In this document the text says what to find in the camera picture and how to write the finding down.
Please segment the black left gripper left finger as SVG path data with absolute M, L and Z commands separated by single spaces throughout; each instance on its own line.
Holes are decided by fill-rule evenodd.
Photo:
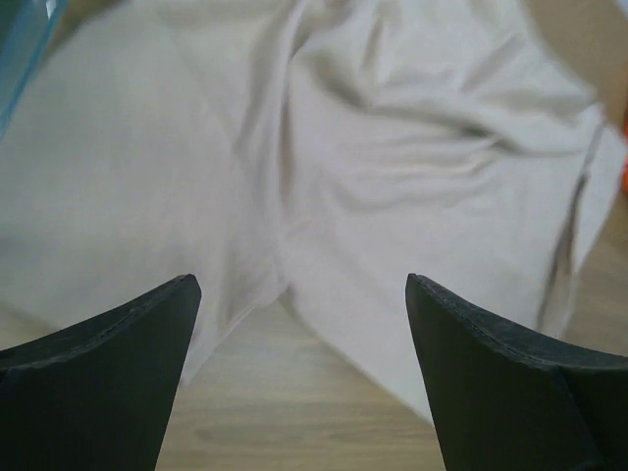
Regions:
M 179 276 L 3 350 L 2 469 L 155 469 L 200 300 Z

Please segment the beige t shirt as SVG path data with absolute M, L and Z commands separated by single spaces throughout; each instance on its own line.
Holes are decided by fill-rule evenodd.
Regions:
M 58 330 L 192 274 L 189 381 L 285 296 L 429 417 L 407 276 L 562 334 L 625 154 L 521 1 L 127 1 L 1 138 L 1 314 Z

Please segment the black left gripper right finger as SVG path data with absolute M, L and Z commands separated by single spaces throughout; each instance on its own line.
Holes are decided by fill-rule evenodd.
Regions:
M 627 360 L 482 309 L 424 276 L 405 288 L 449 470 L 623 470 Z

